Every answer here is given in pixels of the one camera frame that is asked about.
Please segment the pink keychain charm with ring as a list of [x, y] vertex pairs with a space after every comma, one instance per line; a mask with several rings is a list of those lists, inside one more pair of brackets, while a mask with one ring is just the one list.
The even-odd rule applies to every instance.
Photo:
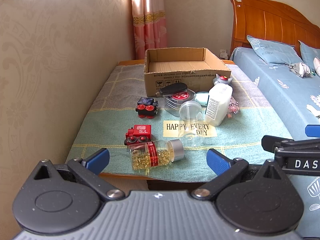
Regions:
[[231, 96], [229, 106], [228, 106], [227, 117], [229, 119], [232, 118], [233, 114], [237, 114], [239, 110], [240, 110], [239, 103]]

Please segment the clear jar with lid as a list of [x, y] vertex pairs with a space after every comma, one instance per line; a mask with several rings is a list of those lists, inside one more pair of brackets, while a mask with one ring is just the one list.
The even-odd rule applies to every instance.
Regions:
[[196, 101], [186, 101], [179, 110], [178, 137], [186, 148], [202, 144], [204, 124], [202, 107]]

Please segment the red S.L toy train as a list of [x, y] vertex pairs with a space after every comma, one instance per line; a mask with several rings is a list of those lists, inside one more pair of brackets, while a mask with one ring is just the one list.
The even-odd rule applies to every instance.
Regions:
[[126, 132], [124, 145], [145, 143], [151, 141], [151, 139], [151, 125], [135, 125]]

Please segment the white medical cotton swab bottle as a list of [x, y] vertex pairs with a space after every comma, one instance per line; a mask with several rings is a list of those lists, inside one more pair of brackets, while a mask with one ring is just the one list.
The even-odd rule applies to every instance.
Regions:
[[224, 83], [218, 83], [210, 89], [204, 122], [214, 127], [221, 124], [227, 115], [232, 92], [232, 87]]

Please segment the light blue round case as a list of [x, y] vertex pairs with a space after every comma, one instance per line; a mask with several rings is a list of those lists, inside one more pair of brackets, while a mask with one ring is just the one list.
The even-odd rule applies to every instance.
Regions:
[[197, 92], [195, 95], [195, 101], [198, 102], [201, 106], [207, 106], [209, 98], [208, 92]]

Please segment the black red toy train car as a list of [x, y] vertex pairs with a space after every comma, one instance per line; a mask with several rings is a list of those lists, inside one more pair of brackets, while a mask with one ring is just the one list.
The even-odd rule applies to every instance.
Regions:
[[135, 111], [140, 118], [152, 119], [158, 112], [158, 101], [154, 98], [141, 97], [138, 102]]

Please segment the black glossy oval object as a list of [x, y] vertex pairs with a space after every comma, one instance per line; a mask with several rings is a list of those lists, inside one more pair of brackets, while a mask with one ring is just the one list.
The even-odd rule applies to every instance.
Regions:
[[166, 87], [159, 89], [156, 92], [155, 97], [160, 98], [167, 95], [171, 96], [176, 93], [185, 92], [187, 89], [188, 89], [188, 86], [185, 83], [182, 83], [182, 82], [173, 83], [172, 85], [168, 85]]

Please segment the grey monster figurine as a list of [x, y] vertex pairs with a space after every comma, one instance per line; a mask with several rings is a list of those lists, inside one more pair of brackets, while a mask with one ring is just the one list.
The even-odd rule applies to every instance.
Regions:
[[219, 74], [216, 74], [216, 78], [213, 79], [213, 85], [217, 85], [218, 83], [223, 83], [225, 85], [232, 86], [232, 77], [227, 77], [227, 76], [220, 76]]

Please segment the blue floral bed sheet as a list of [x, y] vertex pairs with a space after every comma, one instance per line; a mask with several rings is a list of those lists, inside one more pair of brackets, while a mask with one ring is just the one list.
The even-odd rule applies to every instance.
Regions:
[[[298, 77], [283, 64], [267, 63], [252, 48], [235, 48], [232, 61], [257, 85], [274, 108], [294, 140], [306, 140], [307, 125], [319, 124], [319, 119], [307, 105], [319, 108], [319, 77]], [[290, 180], [300, 194], [305, 207], [297, 228], [303, 237], [319, 237], [319, 177], [291, 175]]]

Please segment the crumpled grey cloth on bed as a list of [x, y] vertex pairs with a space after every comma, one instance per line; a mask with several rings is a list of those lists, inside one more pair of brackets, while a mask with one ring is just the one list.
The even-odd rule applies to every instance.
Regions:
[[301, 78], [311, 77], [315, 75], [314, 72], [306, 64], [301, 62], [289, 65], [289, 70]]

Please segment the green grey checked table cloth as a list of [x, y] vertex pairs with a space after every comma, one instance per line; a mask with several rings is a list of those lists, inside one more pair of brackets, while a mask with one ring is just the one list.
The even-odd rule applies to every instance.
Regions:
[[289, 131], [261, 91], [236, 65], [230, 66], [233, 97], [238, 113], [225, 118], [220, 126], [205, 123], [191, 126], [196, 137], [184, 141], [184, 158], [167, 166], [135, 171], [130, 153], [124, 145], [125, 134], [135, 125], [150, 125], [154, 140], [182, 139], [184, 123], [167, 112], [163, 99], [153, 119], [141, 119], [135, 107], [145, 95], [143, 66], [117, 66], [87, 113], [71, 147], [68, 158], [86, 158], [100, 148], [110, 152], [106, 173], [147, 176], [178, 182], [205, 182], [214, 172], [206, 162], [207, 151], [215, 148], [229, 158], [241, 157], [252, 164], [261, 164], [273, 155], [263, 150], [265, 135], [288, 138]]

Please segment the blue floral pillow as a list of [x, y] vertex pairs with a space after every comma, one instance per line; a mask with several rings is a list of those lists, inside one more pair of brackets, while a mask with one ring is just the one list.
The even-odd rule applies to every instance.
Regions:
[[250, 35], [247, 35], [247, 40], [254, 52], [269, 64], [291, 65], [303, 63], [303, 60], [298, 56], [294, 47], [291, 45], [276, 41], [262, 40]]

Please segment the open cardboard box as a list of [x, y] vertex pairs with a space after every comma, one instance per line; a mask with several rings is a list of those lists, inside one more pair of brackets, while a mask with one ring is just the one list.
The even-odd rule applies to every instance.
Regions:
[[145, 52], [144, 82], [148, 97], [174, 83], [185, 83], [195, 92], [207, 92], [219, 76], [231, 70], [207, 48], [161, 48]]

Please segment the pink curtain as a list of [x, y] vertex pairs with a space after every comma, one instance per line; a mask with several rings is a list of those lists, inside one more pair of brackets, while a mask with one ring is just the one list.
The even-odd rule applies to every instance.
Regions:
[[133, 32], [137, 59], [147, 49], [167, 47], [164, 0], [131, 0]]

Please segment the white wall socket with plug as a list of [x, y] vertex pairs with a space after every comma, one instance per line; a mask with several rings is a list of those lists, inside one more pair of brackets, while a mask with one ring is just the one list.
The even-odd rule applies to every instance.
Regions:
[[220, 58], [221, 58], [221, 59], [224, 59], [224, 60], [227, 60], [227, 59], [228, 59], [228, 53], [227, 53], [227, 50], [226, 50], [226, 49], [221, 49], [221, 50], [220, 50]]

